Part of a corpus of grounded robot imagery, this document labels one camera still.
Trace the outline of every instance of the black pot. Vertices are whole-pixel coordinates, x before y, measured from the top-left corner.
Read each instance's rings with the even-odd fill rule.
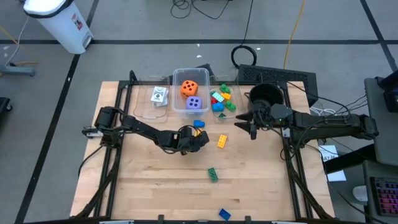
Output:
[[[279,88],[268,83],[257,84],[249,93],[249,109],[256,109],[262,106],[271,107],[278,103],[282,104],[284,97]]]

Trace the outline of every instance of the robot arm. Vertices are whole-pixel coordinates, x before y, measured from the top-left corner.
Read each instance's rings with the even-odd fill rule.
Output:
[[[256,138],[260,128],[289,128],[290,143],[300,147],[312,139],[352,136],[372,140],[379,135],[375,120],[366,115],[312,116],[280,104],[258,108],[236,118],[246,121],[235,125],[247,131],[251,139]]]
[[[111,128],[113,121],[120,114],[121,125]],[[94,126],[96,130],[103,133],[101,145],[114,147],[118,143],[120,134],[139,134],[142,137],[152,140],[164,152],[173,154],[180,152],[186,155],[188,152],[197,152],[209,142],[206,131],[200,132],[197,136],[192,135],[192,126],[183,126],[178,131],[158,129],[149,126],[135,117],[125,115],[120,109],[106,106],[100,109]]]

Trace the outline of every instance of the floor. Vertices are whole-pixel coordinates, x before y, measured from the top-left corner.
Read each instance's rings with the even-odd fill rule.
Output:
[[[80,131],[93,119],[102,81],[127,79],[131,69],[145,79],[204,63],[216,75],[237,74],[229,55],[244,36],[248,0],[231,1],[218,20],[196,10],[185,19],[175,19],[170,15],[171,0],[75,2],[95,36],[88,51],[80,56],[69,54],[30,19],[21,40],[26,50],[20,50],[14,61],[37,61],[36,76],[0,77],[0,96],[10,98],[14,106],[0,129],[0,223],[14,223],[18,211],[18,220],[25,222],[68,218],[87,142]],[[195,5],[217,16],[224,3],[197,1]],[[257,49],[257,65],[283,67],[300,5],[297,0],[254,0],[247,43]],[[320,96],[343,104],[354,101],[364,95],[365,78],[386,76],[397,68],[397,7],[395,0],[308,0],[294,37],[301,41],[293,42],[287,68],[315,72]],[[183,16],[185,12],[176,9],[174,13]],[[18,1],[8,0],[0,2],[0,18],[4,21],[0,26],[16,38],[26,15]],[[0,33],[0,63],[14,47]],[[238,51],[236,60],[251,63],[251,56]],[[325,108],[339,108],[321,103]],[[364,107],[356,112],[368,110]],[[338,140],[353,149],[368,143]],[[44,165],[35,169],[37,161]],[[34,170],[40,169],[40,179],[31,180]],[[362,209],[351,195],[354,186],[363,184],[361,167],[345,172],[348,180],[333,186]],[[26,191],[29,183],[37,183],[34,192]],[[338,218],[364,221],[330,191]],[[25,192],[31,200],[23,201]]]

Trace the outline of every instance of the wooden table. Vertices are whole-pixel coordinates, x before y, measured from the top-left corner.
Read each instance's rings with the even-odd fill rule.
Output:
[[[301,82],[296,85],[303,88]],[[93,122],[103,106],[113,106],[117,82],[103,82]],[[251,86],[241,86],[241,93]],[[136,107],[138,86],[133,87],[130,112]],[[305,93],[289,86],[293,109],[309,112]],[[181,119],[169,106],[165,123],[150,123],[157,129],[177,130],[192,121]],[[235,127],[234,121],[221,123],[212,112],[202,119],[210,142],[199,152],[169,155],[154,143],[136,134],[124,138],[112,219],[222,220],[221,208],[232,214],[230,220],[295,220],[286,164],[279,157],[282,141],[272,131],[259,131],[257,140]],[[217,148],[220,134],[228,136],[224,149]],[[89,139],[85,156],[98,148],[100,139]],[[104,152],[97,153],[83,167],[71,215],[80,212],[91,199],[100,181]],[[334,215],[319,152],[301,149],[308,189],[319,204]],[[211,183],[207,170],[214,167],[219,181]],[[305,217],[302,194],[297,188],[300,211]],[[106,202],[101,214],[105,214]]]

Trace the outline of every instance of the toy block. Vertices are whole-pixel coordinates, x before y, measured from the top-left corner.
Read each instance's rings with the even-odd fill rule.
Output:
[[[224,111],[224,104],[222,103],[215,103],[211,106],[213,112],[223,112]]]
[[[221,86],[220,86],[220,90],[223,92],[223,93],[231,93],[231,90],[225,85],[225,84],[222,84]]]
[[[229,109],[231,112],[234,112],[234,111],[236,110],[235,104],[233,104],[233,103],[230,102],[230,101],[227,101],[227,102],[225,103],[225,107],[227,107],[227,109]]]
[[[222,97],[219,93],[215,92],[212,94],[212,97],[214,97],[217,101],[222,103],[224,101],[224,97]]]
[[[218,181],[218,177],[217,177],[217,174],[216,174],[216,171],[214,170],[214,168],[210,168],[207,171],[209,173],[209,177],[210,177],[211,181],[213,183],[217,182]]]
[[[225,219],[225,221],[228,221],[229,218],[231,217],[231,214],[229,214],[225,209],[221,209],[219,212],[219,215]]]
[[[193,126],[195,128],[203,128],[205,126],[205,122],[200,121],[200,120],[194,120],[193,121]]]
[[[226,99],[226,100],[230,100],[231,99],[231,94],[228,94],[228,93],[222,93],[222,94],[220,94],[222,97],[224,97],[224,99]]]
[[[218,139],[217,146],[223,149],[225,146],[226,138],[227,137],[224,134],[220,135],[220,138]]]

